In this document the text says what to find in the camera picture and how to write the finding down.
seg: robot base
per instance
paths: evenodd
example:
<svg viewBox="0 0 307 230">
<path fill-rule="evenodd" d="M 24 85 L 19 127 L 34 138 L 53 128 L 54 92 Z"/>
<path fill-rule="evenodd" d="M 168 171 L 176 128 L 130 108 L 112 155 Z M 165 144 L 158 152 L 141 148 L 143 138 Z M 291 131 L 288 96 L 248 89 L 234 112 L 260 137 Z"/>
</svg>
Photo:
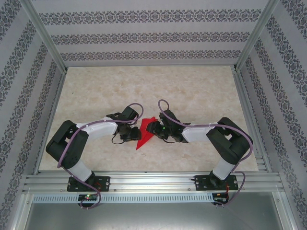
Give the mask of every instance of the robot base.
<svg viewBox="0 0 307 230">
<path fill-rule="evenodd" d="M 109 187 L 110 187 L 110 177 L 109 176 L 95 176 L 94 184 L 92 186 L 96 188 L 99 192 L 108 192 Z M 94 192 L 93 189 L 76 181 L 72 176 L 68 180 L 67 191 L 68 192 Z"/>
<path fill-rule="evenodd" d="M 228 190 L 238 190 L 238 183 L 235 175 L 229 175 L 225 181 L 219 185 L 214 186 L 210 182 L 210 175 L 196 175 L 194 176 L 196 191 L 209 191 L 209 190 L 226 190 L 228 185 Z"/>
</svg>

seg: wall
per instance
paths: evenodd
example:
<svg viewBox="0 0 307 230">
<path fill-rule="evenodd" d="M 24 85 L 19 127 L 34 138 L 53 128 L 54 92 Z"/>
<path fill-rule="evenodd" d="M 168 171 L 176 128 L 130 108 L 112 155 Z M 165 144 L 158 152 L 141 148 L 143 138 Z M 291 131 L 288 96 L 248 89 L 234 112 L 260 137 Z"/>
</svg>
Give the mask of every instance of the wall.
<svg viewBox="0 0 307 230">
<path fill-rule="evenodd" d="M 34 0 L 66 65 L 235 64 L 268 0 Z"/>
<path fill-rule="evenodd" d="M 63 77 L 17 0 L 0 0 L 0 230 L 32 174 Z"/>
<path fill-rule="evenodd" d="M 281 0 L 241 74 L 274 171 L 307 229 L 307 2 Z"/>
</svg>

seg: beige floor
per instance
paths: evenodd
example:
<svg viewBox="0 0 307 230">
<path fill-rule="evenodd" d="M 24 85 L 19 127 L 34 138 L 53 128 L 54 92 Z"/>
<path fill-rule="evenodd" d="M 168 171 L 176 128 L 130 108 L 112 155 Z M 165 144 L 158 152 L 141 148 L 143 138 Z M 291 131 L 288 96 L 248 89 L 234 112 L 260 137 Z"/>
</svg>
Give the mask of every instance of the beige floor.
<svg viewBox="0 0 307 230">
<path fill-rule="evenodd" d="M 69 68 L 48 139 L 65 120 L 98 120 L 133 102 L 144 106 L 144 117 L 158 117 L 161 98 L 181 122 L 227 116 L 247 131 L 230 67 L 87 67 Z M 153 137 L 137 151 L 136 144 L 114 145 L 111 136 L 103 137 L 86 144 L 82 159 L 96 171 L 211 171 L 220 159 L 210 142 L 166 144 Z M 45 153 L 40 170 L 56 165 Z M 257 171 L 254 155 L 238 169 Z"/>
</svg>

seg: red object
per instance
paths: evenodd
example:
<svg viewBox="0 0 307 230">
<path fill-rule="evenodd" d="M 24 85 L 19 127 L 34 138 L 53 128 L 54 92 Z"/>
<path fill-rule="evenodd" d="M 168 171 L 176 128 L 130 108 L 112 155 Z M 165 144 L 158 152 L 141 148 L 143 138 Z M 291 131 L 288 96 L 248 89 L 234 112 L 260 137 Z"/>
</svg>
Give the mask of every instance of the red object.
<svg viewBox="0 0 307 230">
<path fill-rule="evenodd" d="M 146 131 L 147 125 L 153 121 L 157 121 L 154 116 L 152 118 L 144 118 L 142 120 L 140 131 L 142 133 L 142 139 L 138 140 L 138 144 L 136 146 L 136 150 L 138 150 L 143 144 L 145 144 L 147 141 L 149 141 L 150 138 L 152 138 L 154 135 L 152 133 L 149 133 Z"/>
</svg>

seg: robotic arm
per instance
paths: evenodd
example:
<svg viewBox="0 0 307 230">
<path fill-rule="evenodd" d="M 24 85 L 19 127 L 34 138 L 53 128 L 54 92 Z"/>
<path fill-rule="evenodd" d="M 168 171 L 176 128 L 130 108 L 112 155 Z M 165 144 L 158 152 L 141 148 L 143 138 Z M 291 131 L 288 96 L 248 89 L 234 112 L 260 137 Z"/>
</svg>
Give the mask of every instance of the robotic arm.
<svg viewBox="0 0 307 230">
<path fill-rule="evenodd" d="M 141 139 L 141 132 L 138 127 L 131 127 L 132 124 L 129 123 L 116 122 L 117 120 L 130 121 L 137 117 L 139 117 L 139 114 L 127 106 L 122 113 L 110 114 L 101 119 L 102 121 L 107 120 L 109 122 L 97 122 L 96 124 L 87 126 L 87 123 L 75 124 L 70 120 L 65 121 L 47 144 L 46 152 L 49 153 L 57 162 L 59 162 L 68 144 L 68 140 L 71 139 L 72 135 L 80 127 L 86 126 L 77 133 L 74 139 L 71 140 L 66 155 L 60 162 L 60 165 L 65 170 L 68 170 L 74 177 L 95 187 L 95 184 L 100 183 L 97 183 L 97 178 L 95 177 L 93 171 L 91 171 L 81 160 L 81 155 L 85 144 L 88 141 L 101 138 L 106 135 L 117 134 L 120 135 L 123 142 Z M 72 177 L 70 178 L 70 184 L 72 184 L 72 188 L 78 187 L 79 191 L 91 190 Z"/>
<path fill-rule="evenodd" d="M 160 113 L 162 121 L 151 122 L 147 131 L 163 140 L 172 137 L 176 142 L 189 143 L 193 141 L 210 141 L 221 156 L 218 164 L 211 171 L 209 177 L 202 181 L 207 190 L 224 189 L 226 180 L 244 154 L 250 148 L 248 140 L 237 131 L 215 125 L 232 127 L 244 133 L 252 143 L 252 139 L 233 121 L 223 117 L 212 126 L 193 126 L 190 123 L 180 123 L 176 116 L 169 110 Z"/>
</svg>

